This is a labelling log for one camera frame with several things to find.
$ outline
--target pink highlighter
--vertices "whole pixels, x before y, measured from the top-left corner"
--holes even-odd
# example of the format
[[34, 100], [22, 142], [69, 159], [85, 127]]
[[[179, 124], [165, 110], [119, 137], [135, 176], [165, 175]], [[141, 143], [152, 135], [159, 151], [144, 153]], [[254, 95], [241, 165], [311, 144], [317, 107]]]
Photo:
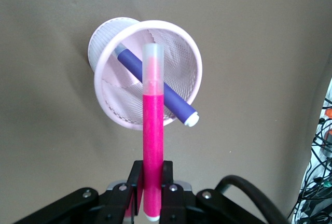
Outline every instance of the pink highlighter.
[[160, 218], [163, 165], [164, 48], [143, 47], [143, 174], [144, 212], [149, 221]]

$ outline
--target pencil holder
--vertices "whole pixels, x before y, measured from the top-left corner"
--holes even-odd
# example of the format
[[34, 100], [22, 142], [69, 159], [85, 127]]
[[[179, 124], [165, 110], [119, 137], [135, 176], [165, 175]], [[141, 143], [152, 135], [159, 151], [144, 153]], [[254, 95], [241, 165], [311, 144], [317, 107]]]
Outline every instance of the pencil holder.
[[[124, 45], [142, 60], [143, 46], [164, 46], [164, 82], [189, 105], [194, 101], [202, 79], [202, 61], [194, 40], [182, 28], [160, 20], [138, 21], [114, 18], [92, 34], [88, 58], [94, 71], [94, 87], [104, 112], [116, 123], [142, 130], [142, 83], [115, 57], [113, 51]], [[176, 116], [164, 108], [164, 125]]]

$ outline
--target gray backdrop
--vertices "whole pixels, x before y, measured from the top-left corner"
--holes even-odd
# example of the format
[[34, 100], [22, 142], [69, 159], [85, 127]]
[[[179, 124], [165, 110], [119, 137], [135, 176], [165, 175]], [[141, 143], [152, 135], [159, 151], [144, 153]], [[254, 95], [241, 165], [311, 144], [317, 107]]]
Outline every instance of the gray backdrop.
[[93, 31], [122, 16], [177, 24], [202, 55], [199, 123], [165, 128], [175, 179], [198, 192], [240, 175], [288, 214], [331, 78], [331, 2], [0, 0], [0, 223], [80, 187], [103, 193], [142, 158], [142, 133], [102, 112], [87, 61]]

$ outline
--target electrical wire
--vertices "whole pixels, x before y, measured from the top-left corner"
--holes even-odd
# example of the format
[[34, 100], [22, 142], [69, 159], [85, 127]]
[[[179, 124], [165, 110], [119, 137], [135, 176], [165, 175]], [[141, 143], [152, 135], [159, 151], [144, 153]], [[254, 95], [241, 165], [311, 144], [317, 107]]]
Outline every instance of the electrical wire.
[[327, 120], [325, 120], [325, 121], [322, 123], [321, 130], [320, 130], [318, 133], [315, 134], [315, 136], [317, 136], [317, 135], [320, 134], [320, 135], [321, 135], [321, 138], [322, 138], [322, 140], [323, 140], [324, 142], [327, 142], [327, 140], [323, 137], [323, 134], [326, 133], [326, 131], [325, 131], [326, 129], [330, 130], [330, 127], [331, 127], [331, 125], [332, 125], [332, 122], [330, 122], [328, 125], [324, 126], [325, 123], [328, 122], [328, 121], [331, 121], [331, 119], [327, 119]]
[[322, 179], [321, 182], [319, 183], [319, 187], [318, 187], [318, 189], [315, 191], [314, 195], [313, 195], [313, 196], [311, 196], [311, 195], [307, 196], [307, 199], [308, 199], [308, 198], [309, 198], [309, 199], [314, 198], [314, 197], [319, 193], [320, 189], [321, 189], [322, 186], [323, 186], [323, 183], [324, 183], [324, 181], [323, 181], [323, 179]]
[[322, 200], [328, 200], [331, 199], [332, 196], [330, 197], [320, 197], [320, 198], [302, 198], [302, 200], [306, 200], [306, 201], [322, 201]]
[[330, 143], [329, 141], [327, 141], [326, 139], [318, 136], [317, 134], [315, 134], [315, 137], [318, 138], [319, 140], [323, 141], [322, 144], [318, 144], [316, 141], [313, 141], [313, 143], [317, 143], [319, 146], [324, 146], [324, 144], [328, 144], [328, 145], [332, 145], [332, 143]]
[[316, 154], [316, 152], [314, 151], [313, 148], [311, 148], [311, 151], [312, 151], [312, 153], [315, 155], [315, 157], [317, 158], [318, 162], [319, 162], [319, 163], [320, 163], [325, 169], [327, 169], [328, 171], [332, 172], [332, 170], [329, 169], [329, 168], [328, 168], [328, 167], [322, 162], [322, 160], [319, 158], [319, 156]]
[[319, 212], [311, 217], [299, 219], [298, 224], [302, 224], [305, 222], [307, 223], [313, 222], [315, 224], [332, 224], [332, 218], [326, 212]]
[[316, 141], [313, 142], [313, 145], [312, 145], [312, 146], [319, 146], [319, 147], [321, 147], [322, 149], [331, 152], [331, 149], [326, 148], [324, 144], [319, 144], [319, 143], [317, 143]]
[[328, 98], [325, 98], [325, 101], [326, 101], [327, 103], [332, 104], [332, 101], [330, 101]]
[[294, 209], [294, 216], [293, 216], [293, 219], [296, 220], [297, 219], [297, 215], [298, 213], [300, 213], [300, 203], [297, 204], [297, 207]]
[[[311, 181], [310, 183], [308, 183], [308, 180], [309, 180], [309, 178], [311, 177], [311, 175], [319, 168], [321, 166], [321, 164], [318, 164], [314, 169], [312, 169], [312, 171], [310, 172], [310, 174], [308, 175], [308, 172], [311, 170], [311, 168], [312, 168], [312, 165], [311, 165], [311, 162], [309, 163], [309, 168], [307, 169], [307, 171], [306, 171], [306, 174], [305, 174], [305, 176], [304, 176], [304, 186], [303, 186], [303, 188], [301, 188], [301, 192], [302, 193], [300, 193], [299, 194], [299, 199], [301, 200], [302, 198], [304, 198], [304, 197], [307, 197], [308, 196], [308, 194], [311, 192], [311, 191], [314, 191], [314, 190], [316, 190], [316, 186], [314, 186], [314, 187], [312, 187], [312, 188], [310, 188], [309, 190], [307, 190], [307, 188], [311, 185], [311, 184], [316, 184], [316, 182], [315, 181]], [[325, 176], [325, 177], [323, 177], [322, 179], [323, 180], [326, 180], [326, 179], [329, 179], [329, 177], [330, 177], [330, 175], [327, 175], [327, 176]]]
[[295, 208], [296, 206], [300, 203], [299, 200], [296, 201], [294, 207], [292, 208], [292, 210], [290, 211], [289, 215], [287, 216], [287, 220], [290, 218], [290, 216], [294, 213], [295, 214]]
[[315, 198], [315, 196], [319, 193], [321, 193], [323, 190], [321, 189], [321, 185], [316, 185], [310, 191], [306, 192], [306, 195], [299, 197], [299, 200], [311, 200], [311, 199], [318, 199]]
[[257, 206], [269, 224], [288, 224], [286, 218], [280, 213], [277, 207], [249, 181], [240, 176], [226, 176], [216, 187], [216, 190], [223, 194], [230, 185], [239, 188]]

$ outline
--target bolt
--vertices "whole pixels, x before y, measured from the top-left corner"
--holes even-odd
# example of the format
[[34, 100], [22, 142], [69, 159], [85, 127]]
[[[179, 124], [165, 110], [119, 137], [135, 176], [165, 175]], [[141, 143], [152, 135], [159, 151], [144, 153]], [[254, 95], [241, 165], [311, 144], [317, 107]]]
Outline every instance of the bolt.
[[111, 214], [106, 215], [105, 220], [112, 220], [112, 215]]
[[208, 191], [204, 191], [204, 192], [202, 193], [202, 196], [203, 196], [205, 199], [210, 199], [210, 198], [212, 198], [211, 193], [208, 192]]
[[83, 193], [82, 196], [83, 196], [84, 198], [88, 198], [88, 197], [90, 197], [90, 196], [91, 196], [91, 192], [90, 192], [90, 190], [88, 189], [86, 192]]
[[177, 220], [176, 215], [171, 215], [170, 221], [176, 222], [176, 220]]
[[125, 184], [122, 184], [120, 187], [119, 187], [119, 190], [120, 191], [125, 191], [127, 189], [127, 186]]
[[173, 191], [173, 192], [176, 191], [177, 190], [177, 186], [175, 184], [172, 184], [170, 186], [170, 190]]

